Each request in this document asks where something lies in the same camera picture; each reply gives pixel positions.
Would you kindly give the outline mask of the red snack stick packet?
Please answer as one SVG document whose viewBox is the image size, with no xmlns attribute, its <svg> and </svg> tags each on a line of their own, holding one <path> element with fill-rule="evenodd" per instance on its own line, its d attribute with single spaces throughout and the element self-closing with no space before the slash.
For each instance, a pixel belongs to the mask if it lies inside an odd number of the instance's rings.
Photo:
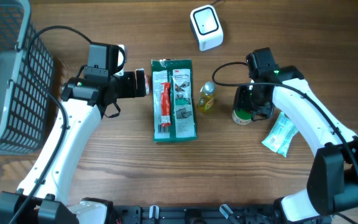
<svg viewBox="0 0 358 224">
<path fill-rule="evenodd" d="M 162 127 L 171 126 L 171 103 L 170 103 L 170 82 L 162 83 L 161 92 L 161 125 Z"/>
</svg>

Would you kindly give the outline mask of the green round can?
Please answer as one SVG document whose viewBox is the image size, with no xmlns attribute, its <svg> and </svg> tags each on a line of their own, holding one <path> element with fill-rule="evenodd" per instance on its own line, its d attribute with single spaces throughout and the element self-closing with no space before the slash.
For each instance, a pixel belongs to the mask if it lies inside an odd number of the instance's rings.
<svg viewBox="0 0 358 224">
<path fill-rule="evenodd" d="M 240 125 L 252 122 L 252 106 L 250 104 L 250 90 L 248 86 L 239 86 L 233 103 L 232 119 Z"/>
</svg>

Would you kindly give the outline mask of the green 3M gloves package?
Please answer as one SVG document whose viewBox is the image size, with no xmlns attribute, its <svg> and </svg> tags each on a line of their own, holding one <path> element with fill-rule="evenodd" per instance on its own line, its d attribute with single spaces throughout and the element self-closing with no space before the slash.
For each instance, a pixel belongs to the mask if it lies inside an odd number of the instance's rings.
<svg viewBox="0 0 358 224">
<path fill-rule="evenodd" d="M 193 70 L 190 59 L 153 60 L 152 90 L 154 142 L 183 142 L 197 138 L 193 106 Z M 162 83 L 170 82 L 171 126 L 161 125 Z"/>
</svg>

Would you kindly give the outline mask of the teal wet wipes pack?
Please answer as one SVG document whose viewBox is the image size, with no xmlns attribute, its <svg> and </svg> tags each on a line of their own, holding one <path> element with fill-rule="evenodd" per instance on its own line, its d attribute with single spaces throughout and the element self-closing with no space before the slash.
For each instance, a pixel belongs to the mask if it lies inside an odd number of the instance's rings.
<svg viewBox="0 0 358 224">
<path fill-rule="evenodd" d="M 297 133 L 298 129 L 293 122 L 284 112 L 281 112 L 268 136 L 262 141 L 262 144 L 272 152 L 286 157 L 291 140 Z"/>
</svg>

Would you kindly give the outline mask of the yellow liquid soap bottle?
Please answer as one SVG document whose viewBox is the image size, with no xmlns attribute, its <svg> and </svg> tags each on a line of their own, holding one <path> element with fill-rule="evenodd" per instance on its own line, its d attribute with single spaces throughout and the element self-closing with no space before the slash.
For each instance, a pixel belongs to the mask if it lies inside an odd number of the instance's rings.
<svg viewBox="0 0 358 224">
<path fill-rule="evenodd" d="M 200 90 L 198 109 L 207 112 L 214 105 L 216 86 L 213 82 L 206 82 Z"/>
</svg>

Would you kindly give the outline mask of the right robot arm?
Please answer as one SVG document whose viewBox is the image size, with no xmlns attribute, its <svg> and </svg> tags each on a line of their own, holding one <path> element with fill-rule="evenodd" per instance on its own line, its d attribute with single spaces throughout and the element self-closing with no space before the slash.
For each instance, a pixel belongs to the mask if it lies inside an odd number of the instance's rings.
<svg viewBox="0 0 358 224">
<path fill-rule="evenodd" d="M 279 67 L 269 48 L 253 51 L 246 62 L 254 81 L 253 105 L 270 103 L 284 112 L 314 155 L 306 188 L 280 201 L 286 221 L 327 217 L 358 207 L 358 135 L 317 99 L 296 67 Z"/>
</svg>

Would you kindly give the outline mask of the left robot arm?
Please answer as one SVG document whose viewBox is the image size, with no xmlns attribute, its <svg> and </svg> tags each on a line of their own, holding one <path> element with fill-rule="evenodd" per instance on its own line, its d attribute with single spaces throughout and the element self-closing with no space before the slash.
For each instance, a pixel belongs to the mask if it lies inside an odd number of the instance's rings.
<svg viewBox="0 0 358 224">
<path fill-rule="evenodd" d="M 57 119 L 32 170 L 14 193 L 0 194 L 0 223 L 119 223 L 112 201 L 84 198 L 69 206 L 71 182 L 85 146 L 120 98 L 149 92 L 144 69 L 126 72 L 124 45 L 93 42 L 84 76 L 63 86 Z"/>
</svg>

